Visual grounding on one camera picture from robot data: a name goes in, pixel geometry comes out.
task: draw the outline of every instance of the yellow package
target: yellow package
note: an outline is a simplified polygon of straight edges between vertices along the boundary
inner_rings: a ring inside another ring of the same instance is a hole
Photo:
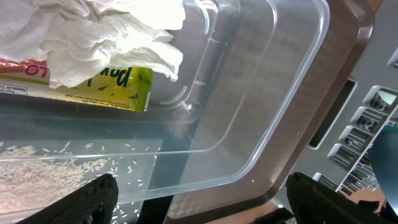
[[[153,71],[149,68],[105,68],[84,83],[67,88],[49,88],[50,72],[45,62],[15,63],[0,59],[0,93],[18,94],[89,105],[144,112],[149,101]]]

